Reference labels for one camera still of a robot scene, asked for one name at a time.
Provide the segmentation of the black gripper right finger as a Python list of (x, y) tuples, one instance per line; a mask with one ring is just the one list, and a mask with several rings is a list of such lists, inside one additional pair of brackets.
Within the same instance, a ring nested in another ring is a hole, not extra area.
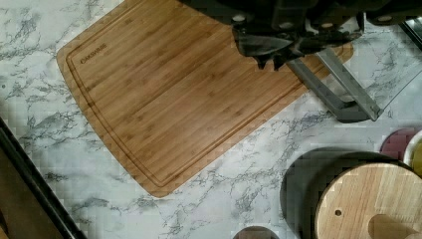
[(326, 48), (342, 46), (361, 36), (361, 31), (331, 31), (313, 36), (299, 37), (293, 44), (275, 53), (273, 56), (274, 70), (277, 71), (286, 62), (318, 53)]

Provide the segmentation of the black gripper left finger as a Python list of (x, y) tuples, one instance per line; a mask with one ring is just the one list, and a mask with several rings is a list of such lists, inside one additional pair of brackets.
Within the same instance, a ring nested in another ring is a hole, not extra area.
[(269, 61), (273, 62), (274, 69), (278, 70), (287, 60), (286, 52), (293, 42), (277, 36), (255, 35), (246, 29), (232, 28), (234, 41), (239, 53), (253, 58), (260, 70), (266, 67)]

